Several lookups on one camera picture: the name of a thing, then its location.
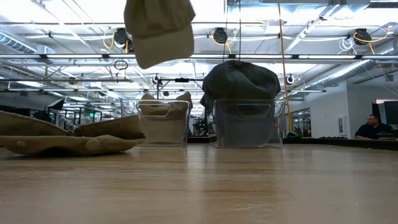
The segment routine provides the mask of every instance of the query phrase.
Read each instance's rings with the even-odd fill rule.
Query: ceiling
[[[33,1],[0,1],[0,32],[7,32],[27,45],[47,46],[56,54],[124,53],[124,50],[115,45],[108,49],[103,42],[105,41],[106,45],[111,45],[113,32],[119,27],[124,27],[123,12],[126,0],[47,0],[43,1],[45,9]],[[241,13],[239,13],[236,5],[230,5],[228,8],[224,0],[191,0],[191,2],[196,12],[192,23],[195,54],[229,54],[228,49],[215,44],[211,36],[207,38],[207,33],[211,33],[216,27],[227,28],[229,40],[233,41],[231,43],[232,54],[281,53],[281,39],[278,37],[280,33],[279,13],[276,4],[260,4],[262,1],[242,0],[243,5]],[[371,54],[368,45],[353,45],[354,50],[351,47],[347,48],[349,50],[344,50],[342,41],[348,34],[352,35],[357,28],[366,28],[373,39],[380,39],[390,32],[385,39],[373,43],[377,49],[398,34],[398,25],[396,24],[398,8],[367,8],[369,3],[363,3],[365,1],[358,1],[361,4],[332,7],[325,4],[325,1],[318,1],[319,3],[316,3],[317,1],[300,1],[299,4],[284,4],[284,2],[286,1],[282,1],[281,18],[284,24],[282,30],[286,54]],[[320,16],[324,16],[324,20],[319,21]],[[0,44],[0,53],[20,54],[2,44]],[[129,68],[126,70],[126,74],[122,72],[119,78],[127,77],[133,82],[103,82],[101,83],[102,88],[151,89],[153,87],[149,84],[155,74],[158,74],[160,78],[201,79],[217,63],[222,62],[222,60],[191,58],[141,69],[136,65],[135,60],[127,61]],[[71,66],[70,64],[73,63],[82,66]],[[51,78],[54,79],[115,78],[114,75],[118,71],[113,66],[109,66],[107,70],[105,67],[107,63],[112,64],[113,60],[76,60],[71,62],[65,59],[56,60],[53,65],[44,65],[34,60],[7,60],[8,68],[15,65],[26,69],[21,78],[42,78],[44,74],[51,74]],[[293,86],[299,86],[342,63],[347,62],[336,60],[289,62],[285,66],[285,72],[298,78]],[[275,72],[283,84],[284,69],[281,60],[256,61],[256,64]],[[10,73],[8,75],[10,77],[20,74],[22,73],[19,70],[18,74]],[[81,83],[77,85],[69,83],[43,84],[51,87],[57,84],[59,88],[86,88]],[[184,84],[170,82],[164,89],[198,89],[193,92],[193,97],[200,99],[203,94],[199,91],[200,85],[201,82]],[[138,98],[143,92],[119,92],[117,94],[125,98]],[[165,98],[175,98],[179,94],[179,92],[171,93]]]

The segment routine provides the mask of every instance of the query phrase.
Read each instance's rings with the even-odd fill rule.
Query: cap brim
[[[134,38],[133,41],[138,65],[144,69],[169,60],[189,58],[195,45],[191,25],[177,32],[146,39]]]

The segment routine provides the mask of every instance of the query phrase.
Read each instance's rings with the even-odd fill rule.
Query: desk
[[[191,144],[38,159],[0,149],[7,224],[387,224],[398,223],[397,189],[394,151]]]

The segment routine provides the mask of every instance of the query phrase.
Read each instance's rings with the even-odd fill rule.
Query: man in dark shirt
[[[377,134],[392,133],[392,127],[388,124],[379,123],[379,118],[370,114],[368,122],[362,125],[355,133],[356,139],[384,139],[378,138]]]

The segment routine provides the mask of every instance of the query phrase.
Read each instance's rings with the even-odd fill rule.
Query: yellow cable
[[[364,42],[364,43],[375,43],[375,42],[379,42],[380,40],[384,40],[384,39],[388,36],[388,32],[389,32],[389,31],[390,31],[390,27],[388,27],[388,31],[387,31],[386,35],[385,35],[384,37],[380,38],[380,39],[377,39],[377,40],[363,40],[363,39],[359,39],[359,38],[356,37],[356,34],[358,34],[357,32],[354,34],[354,38],[355,38],[356,40],[359,40],[359,41]]]
[[[293,119],[292,113],[290,112],[290,104],[289,104],[289,94],[287,93],[287,81],[286,81],[286,66],[285,66],[285,47],[284,47],[284,35],[282,32],[282,16],[280,13],[280,0],[278,0],[278,10],[279,10],[279,31],[280,31],[280,47],[282,49],[282,65],[284,68],[284,81],[285,81],[285,98],[287,105],[287,114],[289,116],[289,131],[293,130]]]
[[[372,47],[372,44],[369,44],[369,47],[371,48],[372,53],[375,54],[375,53],[374,53],[374,49],[373,49],[373,47]],[[385,73],[384,69],[381,67],[380,63],[377,63],[377,65],[378,65],[378,66],[380,67],[380,69],[383,71],[383,75],[384,75],[384,77],[386,78],[386,80],[387,80],[388,82],[391,82],[390,79],[388,79],[387,74]],[[398,92],[398,90],[395,88],[394,85],[392,85],[392,88],[393,88],[396,92]]]
[[[105,29],[105,32],[104,32],[104,39],[103,39],[102,41],[103,41],[103,43],[104,43],[104,46],[105,46],[107,49],[111,49],[111,48],[113,47],[114,33],[115,33],[115,32],[113,32],[113,34],[112,34],[112,45],[109,47],[108,45],[106,45],[106,42],[105,42],[106,31],[108,31],[108,28]]]
[[[232,53],[231,47],[229,47],[229,45],[236,41],[236,33],[234,33],[234,39],[231,40],[231,42],[225,43],[225,44],[217,43],[217,41],[214,39],[214,31],[211,33],[211,38],[213,39],[214,43],[216,43],[216,44],[218,44],[218,45],[226,45],[226,46],[228,47],[229,53],[230,53],[230,54]]]

